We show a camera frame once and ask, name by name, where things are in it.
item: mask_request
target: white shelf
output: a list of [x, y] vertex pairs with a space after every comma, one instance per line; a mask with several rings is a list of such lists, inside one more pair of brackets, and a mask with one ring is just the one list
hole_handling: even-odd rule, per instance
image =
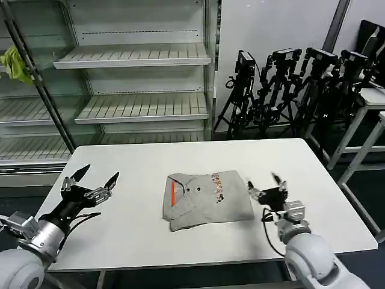
[[209, 64], [202, 43], [78, 46], [54, 62], [57, 69]]
[[180, 143], [204, 141], [203, 132], [165, 132], [147, 134], [105, 134], [102, 145], [125, 145], [132, 143]]
[[0, 164], [65, 163], [69, 158], [60, 136], [0, 139]]
[[78, 124], [204, 120], [209, 114], [203, 92], [93, 96]]
[[[62, 119], [75, 117], [81, 99], [75, 96], [55, 98]], [[54, 125], [41, 98], [8, 98], [0, 100], [0, 126]]]

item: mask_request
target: shelving unit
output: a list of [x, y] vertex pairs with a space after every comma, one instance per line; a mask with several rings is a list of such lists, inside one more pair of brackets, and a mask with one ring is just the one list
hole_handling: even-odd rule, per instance
[[[61, 117], [69, 121], [79, 111], [81, 99], [68, 96], [57, 99]], [[54, 125], [39, 97], [0, 99], [0, 126]]]
[[204, 93], [152, 93], [91, 98], [78, 124], [208, 119]]
[[54, 62], [56, 69], [209, 64], [203, 43], [78, 46]]
[[67, 11], [77, 45], [54, 67], [87, 73], [77, 125], [98, 125], [101, 144], [210, 138], [216, 0], [69, 0]]
[[78, 146], [209, 140], [217, 5], [10, 1], [13, 38], [0, 22], [0, 51], [23, 38], [39, 77], [38, 90], [0, 79], [0, 167], [65, 163], [63, 135], [70, 147], [71, 137]]
[[133, 143], [181, 143], [205, 140], [202, 132], [166, 132], [163, 134], [105, 134], [102, 145]]
[[[92, 135], [83, 135], [89, 143]], [[2, 164], [62, 164], [70, 158], [70, 152], [59, 135], [12, 137], [0, 139], [0, 162]]]

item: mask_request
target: camera tripod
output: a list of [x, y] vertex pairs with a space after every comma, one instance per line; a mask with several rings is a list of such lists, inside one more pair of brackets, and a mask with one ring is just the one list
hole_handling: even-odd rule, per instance
[[[250, 103], [249, 99], [251, 99], [252, 104], [255, 103], [253, 96], [255, 66], [256, 62], [248, 52], [243, 50], [238, 52], [238, 59], [235, 64], [235, 73], [237, 75], [235, 79], [230, 76], [230, 80], [226, 83], [226, 88], [232, 89], [232, 92], [214, 126], [215, 132], [222, 120], [226, 122], [229, 126], [227, 139], [238, 139], [243, 129], [251, 121], [251, 116], [247, 110]], [[227, 120], [224, 115], [230, 104], [233, 105], [233, 110], [230, 120]]]
[[[254, 107], [254, 124], [257, 125], [263, 136], [266, 136], [266, 130], [271, 125], [278, 124], [281, 117], [288, 121], [292, 133], [295, 135], [294, 117], [291, 102], [293, 102], [299, 92], [302, 80], [299, 75], [294, 74], [297, 62], [300, 59], [302, 50], [284, 49], [275, 51], [268, 56], [266, 66], [262, 68], [260, 83], [262, 88], [258, 90], [259, 99]], [[276, 66], [276, 74], [267, 80], [267, 73]], [[274, 85], [273, 93], [268, 104], [265, 104], [266, 97]], [[283, 89], [282, 103], [276, 106], [279, 92]], [[283, 111], [288, 109], [289, 116], [285, 116]]]
[[[214, 132], [223, 120], [229, 126], [227, 130], [228, 139], [239, 138], [244, 129], [251, 128], [259, 128], [262, 135], [266, 135], [267, 128], [277, 124], [280, 116], [283, 116], [289, 121], [294, 131], [294, 117], [291, 102], [298, 96], [300, 91], [299, 86], [302, 83], [300, 76], [294, 74], [300, 55], [300, 49], [285, 49], [275, 51], [272, 55], [269, 55], [266, 67], [262, 69], [260, 75], [262, 88], [258, 91], [259, 98], [255, 99], [252, 89], [256, 62], [248, 52], [240, 50], [235, 66], [237, 76], [235, 79], [230, 76], [230, 80], [226, 83], [226, 87], [233, 89], [233, 91], [218, 116], [218, 120], [214, 126]], [[267, 73], [273, 64], [276, 66], [277, 72], [269, 82], [267, 80]], [[273, 85], [274, 90], [271, 100], [269, 104], [265, 104], [266, 96], [271, 91]], [[293, 92], [291, 92], [292, 85], [295, 86]], [[277, 97], [282, 87], [284, 87], [283, 102], [276, 107]], [[224, 115], [230, 104], [233, 104], [233, 110], [230, 120], [227, 120]], [[289, 117], [283, 114], [286, 108], [288, 108]], [[250, 122], [253, 122], [255, 126], [247, 127]]]
[[300, 76], [303, 77], [306, 73], [306, 68], [309, 60], [312, 61], [312, 71], [301, 85], [301, 89], [304, 89], [307, 85], [308, 88], [302, 98], [301, 104], [298, 107], [298, 113], [295, 117], [295, 124], [298, 130], [302, 128], [307, 129], [312, 121], [315, 110], [317, 108], [318, 101], [324, 92], [325, 85], [329, 80], [329, 77], [325, 77], [326, 70], [331, 65], [338, 64], [338, 56], [321, 49], [307, 48], [306, 55], [301, 67]]
[[368, 58], [356, 52], [342, 51], [331, 76], [324, 78], [319, 100], [314, 107], [314, 124], [307, 127], [305, 138], [309, 138], [314, 127], [319, 132], [319, 157], [324, 153], [328, 130], [332, 124], [341, 123], [349, 127], [354, 117], [354, 106], [360, 102], [362, 88], [359, 75], [368, 65]]

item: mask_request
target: gray polo shirt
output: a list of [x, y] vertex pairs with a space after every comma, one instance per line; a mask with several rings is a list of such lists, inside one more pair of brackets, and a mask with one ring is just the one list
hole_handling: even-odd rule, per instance
[[254, 218], [245, 183], [234, 170], [211, 175], [175, 173], [168, 176], [163, 215], [170, 221], [172, 231]]

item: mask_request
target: orange stripe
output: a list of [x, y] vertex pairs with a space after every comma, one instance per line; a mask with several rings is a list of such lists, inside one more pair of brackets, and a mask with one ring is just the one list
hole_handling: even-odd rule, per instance
[[171, 207], [175, 206], [175, 181], [171, 185]]

